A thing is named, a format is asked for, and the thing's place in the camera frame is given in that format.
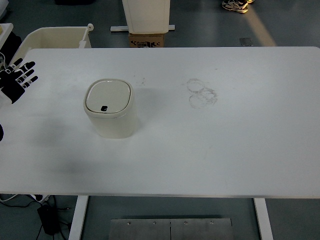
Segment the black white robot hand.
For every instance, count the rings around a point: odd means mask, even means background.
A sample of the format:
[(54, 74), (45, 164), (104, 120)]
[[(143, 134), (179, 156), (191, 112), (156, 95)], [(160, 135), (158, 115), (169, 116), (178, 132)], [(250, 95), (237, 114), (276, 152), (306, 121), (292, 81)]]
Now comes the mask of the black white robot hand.
[(0, 92), (11, 101), (11, 104), (14, 104), (38, 79), (36, 75), (29, 78), (35, 72), (36, 63), (29, 61), (21, 65), (22, 61), (22, 58), (18, 58), (6, 69), (0, 71)]

